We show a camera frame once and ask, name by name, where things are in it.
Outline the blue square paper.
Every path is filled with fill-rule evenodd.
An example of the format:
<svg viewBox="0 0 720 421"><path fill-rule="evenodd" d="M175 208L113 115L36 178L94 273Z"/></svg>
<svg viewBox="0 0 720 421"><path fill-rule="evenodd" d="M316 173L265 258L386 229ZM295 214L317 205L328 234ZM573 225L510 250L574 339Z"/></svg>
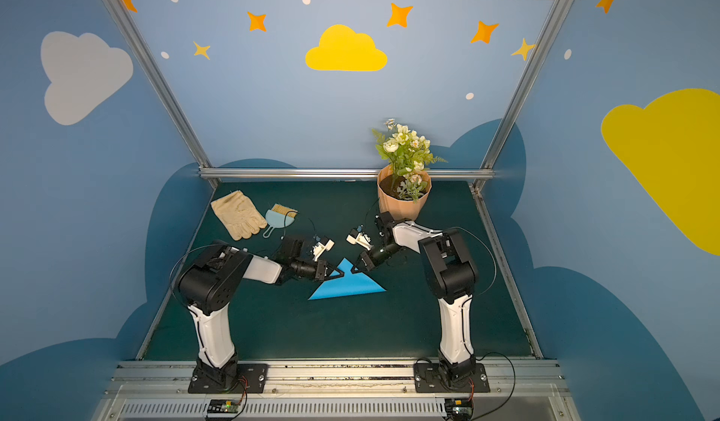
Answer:
<svg viewBox="0 0 720 421"><path fill-rule="evenodd" d="M337 266L337 269L342 270L345 276L343 278L337 278L336 280L326 280L315 290L311 297L309 297L309 300L371 295L372 293L386 292L386 289L367 274L353 274L351 272L352 267L353 265L349 260L343 259Z"/></svg>

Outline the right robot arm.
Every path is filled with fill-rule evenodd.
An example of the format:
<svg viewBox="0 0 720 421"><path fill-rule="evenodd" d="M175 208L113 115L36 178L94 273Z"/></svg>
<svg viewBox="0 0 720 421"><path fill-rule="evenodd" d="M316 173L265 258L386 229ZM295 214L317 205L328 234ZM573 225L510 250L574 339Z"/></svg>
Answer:
<svg viewBox="0 0 720 421"><path fill-rule="evenodd" d="M363 227L346 241L364 250L354 273L369 273L403 248L420 255L427 285L438 299L441 318L439 372L446 385L460 383L476 370L471 336L471 305L478 272L470 250L456 229L433 230L412 220L395 220L388 212L375 217L380 245L371 244Z"/></svg>

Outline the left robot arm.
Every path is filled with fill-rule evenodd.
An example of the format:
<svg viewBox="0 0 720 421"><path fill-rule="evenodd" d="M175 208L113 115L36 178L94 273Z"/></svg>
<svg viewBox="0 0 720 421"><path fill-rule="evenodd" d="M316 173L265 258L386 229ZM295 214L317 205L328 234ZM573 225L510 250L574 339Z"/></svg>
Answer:
<svg viewBox="0 0 720 421"><path fill-rule="evenodd" d="M172 285L193 319L199 344L189 393L262 392L264 382L253 383L251 375L265 371L266 366L243 368L238 362L229 325L234 294L242 280L281 285L291 278L321 283L342 278L342 270L320 258L331 246L326 239L308 252L305 241L286 238L270 258L219 240L201 248L202 253Z"/></svg>

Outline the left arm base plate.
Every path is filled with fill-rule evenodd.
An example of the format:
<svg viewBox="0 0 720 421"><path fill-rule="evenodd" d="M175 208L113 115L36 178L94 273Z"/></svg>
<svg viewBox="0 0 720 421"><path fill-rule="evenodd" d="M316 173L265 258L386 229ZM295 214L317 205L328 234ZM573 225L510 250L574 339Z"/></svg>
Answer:
<svg viewBox="0 0 720 421"><path fill-rule="evenodd" d="M264 392L268 366L261 363L231 361L222 368L213 368L199 361L193 370L189 394L261 394Z"/></svg>

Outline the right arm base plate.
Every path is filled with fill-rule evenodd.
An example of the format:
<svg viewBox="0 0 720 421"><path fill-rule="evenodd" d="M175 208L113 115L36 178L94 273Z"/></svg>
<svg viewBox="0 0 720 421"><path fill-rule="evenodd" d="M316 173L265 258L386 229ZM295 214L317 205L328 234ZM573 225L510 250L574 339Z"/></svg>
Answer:
<svg viewBox="0 0 720 421"><path fill-rule="evenodd" d="M440 363L418 360L412 367L416 393L489 393L489 377L482 364L465 377L453 378Z"/></svg>

